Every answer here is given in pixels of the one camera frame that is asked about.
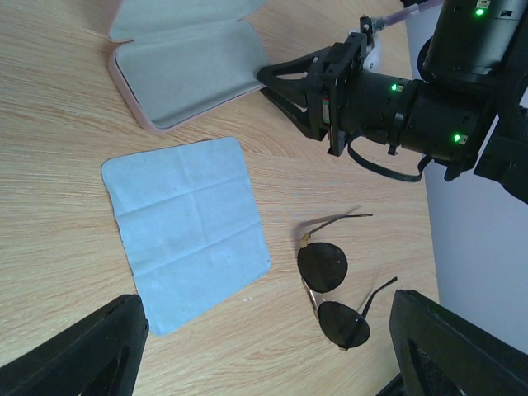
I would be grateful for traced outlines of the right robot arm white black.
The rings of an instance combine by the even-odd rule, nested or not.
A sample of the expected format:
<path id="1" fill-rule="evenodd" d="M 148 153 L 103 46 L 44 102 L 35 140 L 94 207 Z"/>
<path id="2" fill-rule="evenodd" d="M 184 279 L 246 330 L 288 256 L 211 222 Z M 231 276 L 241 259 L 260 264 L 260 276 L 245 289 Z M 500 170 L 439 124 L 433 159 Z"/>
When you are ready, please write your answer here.
<path id="1" fill-rule="evenodd" d="M 417 58 L 419 78 L 375 73 L 370 57 L 379 31 L 432 7 L 407 1 L 400 12 L 363 16 L 342 43 L 261 68 L 262 94 L 310 139 L 330 142 L 362 167 L 402 182 L 419 182 L 363 158 L 358 138 L 422 155 L 417 167 L 445 167 L 498 182 L 527 198 L 527 4 L 443 1 L 431 38 Z"/>

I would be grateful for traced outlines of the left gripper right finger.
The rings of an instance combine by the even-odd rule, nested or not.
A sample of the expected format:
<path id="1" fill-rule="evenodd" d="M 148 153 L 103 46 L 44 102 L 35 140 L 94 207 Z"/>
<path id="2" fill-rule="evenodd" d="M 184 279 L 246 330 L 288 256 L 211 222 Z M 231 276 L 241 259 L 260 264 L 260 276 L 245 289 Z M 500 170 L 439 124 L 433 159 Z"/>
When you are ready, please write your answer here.
<path id="1" fill-rule="evenodd" d="M 380 395 L 527 394 L 527 354 L 415 290 L 395 292 L 389 330 L 400 373 Z"/>

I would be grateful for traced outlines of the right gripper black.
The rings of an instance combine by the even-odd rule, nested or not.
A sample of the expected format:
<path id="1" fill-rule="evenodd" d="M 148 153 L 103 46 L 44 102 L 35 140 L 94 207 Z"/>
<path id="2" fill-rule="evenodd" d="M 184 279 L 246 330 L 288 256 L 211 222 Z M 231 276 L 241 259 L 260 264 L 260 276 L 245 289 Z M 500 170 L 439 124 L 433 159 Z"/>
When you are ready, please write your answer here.
<path id="1" fill-rule="evenodd" d="M 328 153 L 336 157 L 342 154 L 347 142 L 340 117 L 351 95 L 352 81 L 362 70 L 366 43 L 367 35 L 352 32 L 342 43 L 263 67 L 257 72 L 257 80 L 266 86 L 261 90 L 264 97 L 306 138 L 317 141 L 328 138 Z M 302 89 L 304 86 L 306 111 L 271 90 Z"/>

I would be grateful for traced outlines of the light blue cleaning cloth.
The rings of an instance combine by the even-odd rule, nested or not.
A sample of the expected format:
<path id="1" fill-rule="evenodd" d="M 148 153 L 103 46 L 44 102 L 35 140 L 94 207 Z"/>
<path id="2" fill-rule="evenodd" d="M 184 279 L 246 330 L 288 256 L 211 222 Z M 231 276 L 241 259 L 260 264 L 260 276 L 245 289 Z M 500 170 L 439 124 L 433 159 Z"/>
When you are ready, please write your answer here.
<path id="1" fill-rule="evenodd" d="M 113 158 L 101 176 L 153 334 L 176 331 L 270 270 L 235 138 Z"/>

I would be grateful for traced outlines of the pink glasses case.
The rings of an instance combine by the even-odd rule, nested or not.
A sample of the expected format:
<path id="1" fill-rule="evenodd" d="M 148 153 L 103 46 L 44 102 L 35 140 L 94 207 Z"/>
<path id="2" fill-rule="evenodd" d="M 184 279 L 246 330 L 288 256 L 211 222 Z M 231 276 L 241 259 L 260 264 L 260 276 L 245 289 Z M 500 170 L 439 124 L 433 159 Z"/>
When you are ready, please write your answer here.
<path id="1" fill-rule="evenodd" d="M 138 124 L 167 133 L 262 87 L 247 18 L 262 1 L 112 1 L 109 71 Z"/>

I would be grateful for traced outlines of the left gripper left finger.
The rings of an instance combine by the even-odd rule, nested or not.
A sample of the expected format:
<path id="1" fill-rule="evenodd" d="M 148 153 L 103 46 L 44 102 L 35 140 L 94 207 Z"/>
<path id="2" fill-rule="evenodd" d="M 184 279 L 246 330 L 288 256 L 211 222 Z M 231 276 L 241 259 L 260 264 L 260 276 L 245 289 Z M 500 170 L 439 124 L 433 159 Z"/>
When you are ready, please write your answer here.
<path id="1" fill-rule="evenodd" d="M 149 322 L 122 295 L 1 367 L 2 395 L 131 395 Z"/>

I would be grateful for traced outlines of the black gold sunglasses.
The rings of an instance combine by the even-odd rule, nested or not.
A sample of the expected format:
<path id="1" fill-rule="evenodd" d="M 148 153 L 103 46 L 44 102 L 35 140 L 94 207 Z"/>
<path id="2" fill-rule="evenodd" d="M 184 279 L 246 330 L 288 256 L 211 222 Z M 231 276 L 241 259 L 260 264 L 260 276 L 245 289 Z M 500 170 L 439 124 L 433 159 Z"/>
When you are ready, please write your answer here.
<path id="1" fill-rule="evenodd" d="M 325 294 L 335 290 L 346 279 L 348 272 L 347 255 L 335 244 L 326 242 L 311 243 L 312 235 L 340 219 L 354 218 L 345 213 L 329 218 L 318 227 L 308 231 L 299 241 L 297 267 L 304 289 L 310 298 L 313 313 L 325 337 L 347 351 L 366 343 L 371 334 L 366 321 L 375 296 L 394 284 L 395 276 L 368 295 L 361 312 L 334 300 L 326 300 Z"/>

